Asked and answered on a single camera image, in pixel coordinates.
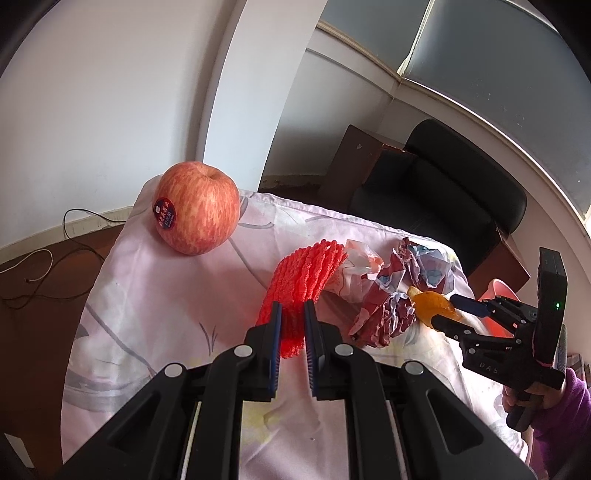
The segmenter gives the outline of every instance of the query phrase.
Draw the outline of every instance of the white fabric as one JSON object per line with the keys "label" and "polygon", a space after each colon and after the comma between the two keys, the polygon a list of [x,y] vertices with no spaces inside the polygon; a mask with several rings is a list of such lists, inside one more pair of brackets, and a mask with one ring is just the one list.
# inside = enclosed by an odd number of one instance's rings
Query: white fabric
{"label": "white fabric", "polygon": [[[365,242],[388,259],[408,236],[319,207],[242,192],[242,216],[231,239],[187,257],[155,230],[151,201],[157,183],[158,177],[142,189],[82,314],[64,389],[64,460],[166,364],[196,367],[242,343],[284,256],[326,238]],[[410,237],[456,258],[444,245]],[[454,293],[472,296],[457,259],[454,270]],[[356,313],[330,293],[317,304],[319,319],[338,325],[344,338]],[[475,317],[469,320],[483,328]],[[463,369],[457,342],[417,322],[389,347],[368,351],[391,365],[423,362],[525,458],[527,446],[505,425],[501,386]],[[242,432],[241,479],[348,478],[343,404],[311,397],[305,355],[281,361],[277,398],[246,404]]]}

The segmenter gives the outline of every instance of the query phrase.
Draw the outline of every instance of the black cable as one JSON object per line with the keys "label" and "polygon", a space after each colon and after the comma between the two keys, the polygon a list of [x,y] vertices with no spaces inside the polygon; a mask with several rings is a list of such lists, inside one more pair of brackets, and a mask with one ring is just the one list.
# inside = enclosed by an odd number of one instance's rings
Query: black cable
{"label": "black cable", "polygon": [[96,213],[96,212],[93,212],[92,210],[87,210],[85,208],[71,208],[69,210],[66,210],[66,212],[64,213],[64,218],[61,220],[61,229],[64,232],[64,236],[68,240],[74,242],[75,244],[80,245],[81,247],[87,247],[87,248],[89,248],[91,252],[93,252],[95,255],[97,255],[104,262],[105,259],[103,258],[103,256],[100,253],[98,253],[94,248],[90,247],[89,245],[83,244],[82,242],[79,242],[78,240],[75,240],[70,235],[68,235],[68,232],[66,232],[66,216],[70,212],[86,212],[86,213],[90,213],[91,215],[95,215],[97,217],[100,217],[103,220],[105,220],[107,222],[110,222],[110,223],[125,223],[125,220],[112,220],[110,218],[107,218],[105,216],[102,216],[100,213]]}
{"label": "black cable", "polygon": [[[23,295],[19,295],[16,297],[9,297],[9,298],[4,298],[2,297],[2,302],[4,305],[6,305],[7,308],[11,309],[11,310],[21,310],[24,307],[26,307],[27,305],[29,305],[29,303],[31,303],[31,300],[35,299],[35,298],[44,298],[46,300],[58,300],[58,301],[64,301],[64,300],[74,300],[77,299],[78,297],[81,297],[83,295],[86,295],[87,293],[89,293],[92,289],[92,286],[85,290],[82,293],[76,294],[76,295],[72,295],[70,297],[52,297],[49,295],[43,295],[43,294],[39,294],[37,293],[39,291],[39,289],[41,288],[41,286],[43,285],[43,283],[45,282],[46,279],[48,279],[49,275],[51,274],[51,272],[59,265],[59,263],[62,260],[65,260],[66,258],[68,258],[69,256],[77,253],[77,252],[82,252],[82,251],[90,251],[93,252],[97,257],[99,257],[99,262],[103,263],[102,261],[102,257],[92,248],[89,246],[84,246],[84,247],[79,247],[76,248],[75,250],[72,250],[71,252],[66,253],[63,257],[61,257],[60,259],[58,259],[56,262],[54,262],[54,264],[51,266],[48,274],[43,277],[41,279],[41,281],[37,284],[37,286],[35,287],[35,289],[33,290],[32,293],[27,293],[27,294],[23,294]],[[13,302],[13,301],[18,301],[18,300],[22,300],[22,299],[26,299],[26,301],[18,306],[13,306],[10,305],[9,302]]]}
{"label": "black cable", "polygon": [[[27,293],[27,294],[23,294],[23,295],[19,295],[16,297],[9,297],[9,298],[4,298],[4,297],[0,297],[0,300],[2,301],[2,303],[9,309],[11,310],[21,310],[24,307],[26,307],[27,305],[29,305],[29,303],[31,303],[31,301],[33,299],[46,299],[46,300],[56,300],[56,301],[68,301],[68,300],[74,300],[77,299],[79,297],[82,297],[84,295],[87,295],[88,293],[90,293],[90,291],[92,290],[92,286],[90,286],[87,290],[85,290],[82,293],[78,293],[76,295],[72,295],[69,297],[53,297],[53,296],[49,296],[49,295],[44,295],[42,293],[37,293],[39,291],[39,289],[41,288],[41,286],[43,285],[43,283],[45,282],[45,280],[49,277],[49,275],[51,274],[51,272],[54,270],[54,268],[62,261],[65,260],[67,257],[69,257],[70,255],[73,255],[77,252],[83,252],[83,251],[89,251],[92,252],[96,255],[96,257],[99,259],[99,262],[102,266],[102,264],[104,263],[105,259],[104,257],[98,253],[94,248],[92,248],[90,245],[86,245],[83,244],[82,242],[79,242],[78,240],[73,239],[70,235],[68,235],[68,233],[66,232],[66,216],[68,213],[70,212],[86,212],[86,213],[90,213],[91,215],[96,215],[97,217],[102,218],[103,220],[110,222],[110,223],[125,223],[125,220],[112,220],[110,218],[104,217],[102,216],[100,213],[96,213],[93,212],[92,210],[86,210],[83,208],[72,208],[69,209],[68,211],[66,211],[66,213],[64,213],[64,217],[61,221],[61,227],[62,230],[64,232],[64,236],[66,237],[67,240],[70,240],[72,242],[74,242],[75,244],[78,244],[79,247],[66,253],[63,257],[61,257],[60,259],[58,259],[56,262],[53,263],[53,265],[51,266],[51,268],[49,269],[49,271],[47,272],[47,274],[41,279],[41,281],[37,284],[37,286],[35,287],[35,289],[33,290],[32,293]],[[18,305],[18,306],[13,306],[10,303],[11,302],[15,302],[18,300],[23,300],[26,299],[24,303]]]}

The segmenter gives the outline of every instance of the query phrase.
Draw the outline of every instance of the screw head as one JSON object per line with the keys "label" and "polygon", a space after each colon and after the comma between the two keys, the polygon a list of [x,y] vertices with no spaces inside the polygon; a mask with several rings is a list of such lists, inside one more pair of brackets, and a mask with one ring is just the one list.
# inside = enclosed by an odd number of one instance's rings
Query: screw head
{"label": "screw head", "polygon": [[234,355],[239,356],[241,358],[246,358],[247,356],[252,355],[252,347],[250,345],[238,345],[234,349]]}
{"label": "screw head", "polygon": [[404,369],[411,375],[422,375],[425,371],[423,365],[419,362],[408,362],[404,366]]}
{"label": "screw head", "polygon": [[340,356],[353,355],[353,347],[348,343],[340,343],[335,347],[335,353]]}
{"label": "screw head", "polygon": [[164,369],[164,375],[169,378],[178,377],[183,373],[183,366],[181,364],[170,364]]}

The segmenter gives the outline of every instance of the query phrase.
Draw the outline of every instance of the hand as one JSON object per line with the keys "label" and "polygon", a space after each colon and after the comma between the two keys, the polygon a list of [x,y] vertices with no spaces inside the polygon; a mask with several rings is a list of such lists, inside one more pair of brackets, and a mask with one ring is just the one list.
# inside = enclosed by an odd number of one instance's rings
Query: hand
{"label": "hand", "polygon": [[512,390],[509,387],[503,387],[503,408],[508,413],[511,408],[515,405],[520,405],[523,407],[541,407],[544,410],[548,410],[548,408],[552,408],[562,400],[564,395],[564,389],[566,388],[566,382],[562,383],[562,387],[560,390],[555,390],[551,387],[546,385],[542,385],[538,382],[535,382],[530,388],[525,390],[527,393],[531,393],[533,395],[540,395],[543,397],[541,405],[536,403],[535,401],[517,401],[517,392]]}

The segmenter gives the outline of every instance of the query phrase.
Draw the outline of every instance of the pink bowl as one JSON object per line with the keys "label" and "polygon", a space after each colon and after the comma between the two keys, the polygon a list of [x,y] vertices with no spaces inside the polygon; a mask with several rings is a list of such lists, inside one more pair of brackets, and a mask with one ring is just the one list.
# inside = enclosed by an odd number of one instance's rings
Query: pink bowl
{"label": "pink bowl", "polygon": [[[501,295],[503,297],[507,297],[508,299],[519,301],[517,295],[515,295],[513,290],[511,290],[505,282],[499,280],[498,278],[493,278],[491,280],[491,282],[488,284],[488,290],[483,293],[482,297],[480,297],[479,300],[492,300],[497,295]],[[513,337],[513,335],[507,332],[507,330],[505,330],[501,325],[499,325],[490,317],[482,319],[482,322],[484,323],[486,328],[488,328],[488,331],[491,333],[491,335],[494,335],[495,337]]]}

